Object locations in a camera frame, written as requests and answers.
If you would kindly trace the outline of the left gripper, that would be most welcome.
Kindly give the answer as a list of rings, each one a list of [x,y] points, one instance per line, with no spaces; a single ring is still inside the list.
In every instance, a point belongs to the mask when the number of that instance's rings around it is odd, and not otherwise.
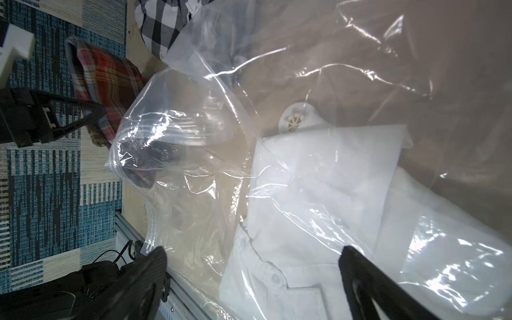
[[[40,138],[62,138],[97,123],[105,116],[104,106],[77,99],[29,89],[8,87],[16,59],[33,57],[35,36],[10,23],[1,24],[1,143],[16,143],[18,147],[32,146]],[[61,126],[53,104],[57,102],[85,112],[80,120]],[[40,107],[46,122],[37,124],[36,107]]]

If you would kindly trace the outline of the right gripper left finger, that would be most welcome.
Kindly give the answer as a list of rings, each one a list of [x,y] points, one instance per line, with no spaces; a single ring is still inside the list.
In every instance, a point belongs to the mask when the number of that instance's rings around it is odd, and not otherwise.
[[[156,247],[79,313],[80,319],[154,319],[166,277],[165,249]]]

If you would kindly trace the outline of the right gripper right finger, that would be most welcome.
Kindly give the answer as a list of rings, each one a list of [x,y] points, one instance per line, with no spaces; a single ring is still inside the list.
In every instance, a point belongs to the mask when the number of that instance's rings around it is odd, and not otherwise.
[[[345,246],[338,261],[343,289],[353,319],[437,319],[391,278],[352,246]]]

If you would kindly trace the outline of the red plaid shirt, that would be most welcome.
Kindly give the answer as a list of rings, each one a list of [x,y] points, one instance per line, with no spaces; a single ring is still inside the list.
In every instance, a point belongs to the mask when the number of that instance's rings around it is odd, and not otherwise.
[[[138,68],[128,59],[77,37],[65,42],[76,99],[103,106],[105,116],[87,130],[93,145],[111,146],[121,120],[144,87]]]

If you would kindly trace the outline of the black white checked shirt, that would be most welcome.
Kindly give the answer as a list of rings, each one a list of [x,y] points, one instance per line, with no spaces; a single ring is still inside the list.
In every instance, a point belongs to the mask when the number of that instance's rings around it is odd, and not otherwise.
[[[181,30],[209,0],[141,0],[135,2],[135,20],[151,54],[166,56]]]

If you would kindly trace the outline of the clear plastic vacuum bag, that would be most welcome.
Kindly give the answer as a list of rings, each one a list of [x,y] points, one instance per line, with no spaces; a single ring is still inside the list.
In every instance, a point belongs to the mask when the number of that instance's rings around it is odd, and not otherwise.
[[[346,246],[511,318],[510,1],[215,1],[165,62],[108,165],[216,318],[350,319]]]

